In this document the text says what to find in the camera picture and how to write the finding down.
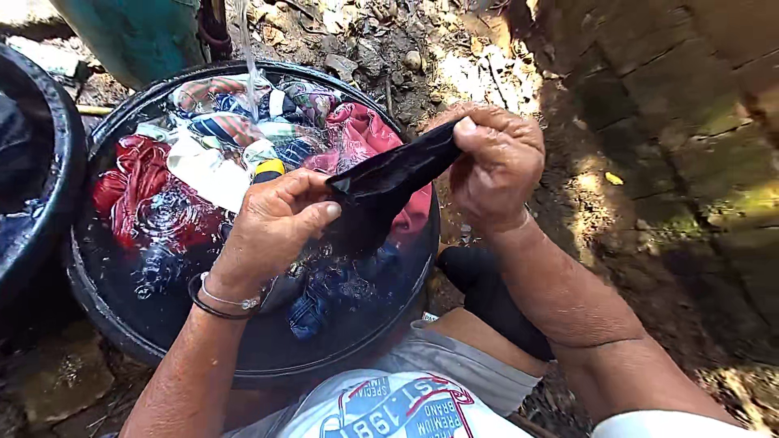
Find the brick wall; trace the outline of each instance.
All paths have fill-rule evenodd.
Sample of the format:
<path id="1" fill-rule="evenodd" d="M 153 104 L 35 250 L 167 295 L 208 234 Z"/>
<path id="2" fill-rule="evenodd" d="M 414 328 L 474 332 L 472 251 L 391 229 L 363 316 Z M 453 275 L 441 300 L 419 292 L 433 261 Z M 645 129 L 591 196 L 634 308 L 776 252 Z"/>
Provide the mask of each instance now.
<path id="1" fill-rule="evenodd" d="M 760 338 L 767 348 L 751 353 L 772 362 L 778 16 L 775 0 L 540 0 L 542 37 L 531 43 L 543 68 L 565 76 L 637 213 L 687 239 L 669 246 L 670 268 L 695 285 L 714 325 L 721 317 L 719 330 Z M 736 320 L 745 323 L 727 324 Z"/>

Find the white t-shirt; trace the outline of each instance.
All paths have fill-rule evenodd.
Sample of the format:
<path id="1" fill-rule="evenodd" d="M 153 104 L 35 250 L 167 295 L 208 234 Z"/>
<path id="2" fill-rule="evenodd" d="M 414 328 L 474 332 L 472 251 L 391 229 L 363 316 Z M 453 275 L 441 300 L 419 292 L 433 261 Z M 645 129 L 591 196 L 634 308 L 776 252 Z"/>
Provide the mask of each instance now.
<path id="1" fill-rule="evenodd" d="M 530 435 L 468 389 L 435 373 L 358 369 L 319 385 L 278 436 L 289 438 L 465 438 Z M 739 427 L 685 412 L 641 411 L 609 418 L 593 438 L 752 437 Z"/>

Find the soil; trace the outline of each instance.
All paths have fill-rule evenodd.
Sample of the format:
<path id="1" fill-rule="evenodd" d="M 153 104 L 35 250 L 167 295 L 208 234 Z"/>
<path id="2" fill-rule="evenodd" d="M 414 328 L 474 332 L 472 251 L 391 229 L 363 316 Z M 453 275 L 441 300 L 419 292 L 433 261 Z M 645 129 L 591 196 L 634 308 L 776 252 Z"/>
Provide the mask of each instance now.
<path id="1" fill-rule="evenodd" d="M 535 54 L 511 37 L 512 27 L 514 35 L 529 34 L 529 14 L 530 21 L 517 29 L 516 23 L 510 26 L 500 15 L 505 12 L 500 2 L 480 13 L 462 11 L 454 0 L 390 3 L 365 9 L 346 4 L 333 12 L 306 3 L 254 0 L 252 51 L 256 58 L 294 62 L 333 75 L 339 73 L 325 67 L 327 55 L 356 61 L 353 72 L 350 66 L 339 70 L 341 79 L 351 76 L 356 87 L 387 106 L 409 138 L 456 101 L 487 101 L 538 119 L 545 132 L 547 160 L 529 204 L 540 226 L 568 254 L 614 285 L 682 369 L 739 421 L 750 429 L 777 434 L 777 369 L 730 357 L 707 334 L 701 312 L 663 264 L 650 231 L 637 229 L 643 227 L 636 226 L 634 202 L 604 178 L 609 169 L 602 146 L 580 121 L 562 78 L 540 71 Z M 233 56 L 241 58 L 237 20 L 229 6 L 228 2 Z M 51 43 L 79 53 L 86 50 L 77 37 L 70 40 L 76 41 Z M 419 52 L 419 69 L 415 62 L 404 63 L 410 51 Z M 99 65 L 92 62 L 92 67 L 94 74 L 76 87 L 79 104 L 113 106 L 131 93 Z M 478 235 L 452 204 L 446 174 L 436 181 L 436 189 L 442 243 L 480 245 Z M 428 311 L 436 315 L 463 303 L 462 294 L 440 271 L 428 279 L 426 291 Z M 83 319 L 75 305 L 69 306 L 63 310 L 68 317 L 45 324 L 45 329 L 16 327 L 0 335 L 4 337 L 0 343 L 0 433 L 4 436 L 100 436 L 118 431 L 149 378 L 148 368 L 102 341 L 104 363 L 96 366 L 115 377 L 111 389 L 64 420 L 41 423 L 27 418 L 28 401 L 2 382 L 13 380 L 15 364 L 46 339 L 61 336 L 63 327 Z M 542 432 L 560 437 L 588 436 L 593 428 L 558 370 L 535 388 L 518 415 L 543 428 Z M 533 432 L 516 415 L 511 419 Z M 537 430 L 535 435 L 542 436 Z"/>

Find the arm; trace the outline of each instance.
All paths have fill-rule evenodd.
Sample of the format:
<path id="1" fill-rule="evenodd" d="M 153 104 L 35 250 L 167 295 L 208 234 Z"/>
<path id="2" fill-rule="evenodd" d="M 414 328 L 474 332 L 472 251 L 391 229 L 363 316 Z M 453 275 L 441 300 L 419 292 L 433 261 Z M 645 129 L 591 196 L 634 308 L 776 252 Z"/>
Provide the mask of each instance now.
<path id="1" fill-rule="evenodd" d="M 454 199 L 498 254 L 514 302 L 550 340 L 593 419 L 661 409 L 737 424 L 682 373 L 617 292 L 558 248 L 527 214 L 524 202 L 544 167 L 538 124 L 473 105 L 454 108 L 444 119 L 465 115 L 454 133 L 467 152 L 451 171 Z"/>
<path id="2" fill-rule="evenodd" d="M 253 185 L 230 237 L 206 277 L 212 295 L 240 302 L 289 266 L 305 241 L 340 214 L 317 202 L 327 175 L 305 169 Z M 259 248 L 274 248 L 272 255 Z M 199 297 L 225 313 L 240 308 Z M 193 306 L 182 331 L 157 367 L 120 436 L 219 436 L 246 320 L 225 320 Z"/>

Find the black plastic basin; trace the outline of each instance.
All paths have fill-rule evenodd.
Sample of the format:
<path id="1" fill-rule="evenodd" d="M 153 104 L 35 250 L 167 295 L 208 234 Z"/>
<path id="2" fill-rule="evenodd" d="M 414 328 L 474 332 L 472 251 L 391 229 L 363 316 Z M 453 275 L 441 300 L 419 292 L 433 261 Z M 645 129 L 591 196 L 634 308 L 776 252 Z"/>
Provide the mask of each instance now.
<path id="1" fill-rule="evenodd" d="M 7 214 L 0 220 L 2 307 L 24 288 L 51 254 L 58 237 L 68 230 L 84 178 L 86 143 L 81 118 L 70 96 L 43 69 L 3 44 L 0 90 L 23 113 L 33 131 L 28 146 L 35 148 L 35 156 L 41 160 L 37 166 L 40 171 L 14 177 L 14 184 L 24 187 L 25 193 L 10 197 L 27 199 L 3 200 L 27 200 L 30 204 L 25 213 Z M 34 193 L 27 193 L 31 182 Z"/>
<path id="2" fill-rule="evenodd" d="M 257 62 L 257 66 L 271 79 L 294 75 L 341 90 L 344 100 L 375 110 L 388 126 L 400 133 L 380 106 L 339 80 L 281 62 Z M 161 114 L 168 94 L 175 87 L 193 79 L 234 75 L 246 70 L 245 63 L 241 62 L 190 69 L 130 97 L 93 133 L 87 169 L 90 189 L 102 171 L 115 165 L 115 142 L 132 133 L 137 122 Z M 176 338 L 192 305 L 185 289 L 186 281 L 208 270 L 217 251 L 206 251 L 197 260 L 188 260 L 181 278 L 170 284 L 165 293 L 138 299 L 132 279 L 133 257 L 114 242 L 111 229 L 95 218 L 90 203 L 85 203 L 81 212 L 72 227 L 67 248 L 73 292 L 103 334 L 128 354 L 156 365 Z M 404 275 L 377 282 L 378 293 L 386 297 L 380 309 L 339 316 L 326 332 L 308 341 L 294 337 L 286 321 L 286 309 L 252 318 L 241 342 L 233 386 L 305 385 L 344 369 L 368 366 L 391 343 L 382 340 L 396 339 L 410 321 L 421 315 L 424 294 L 420 290 L 438 241 L 438 200 L 433 197 L 427 225 L 404 251 Z"/>

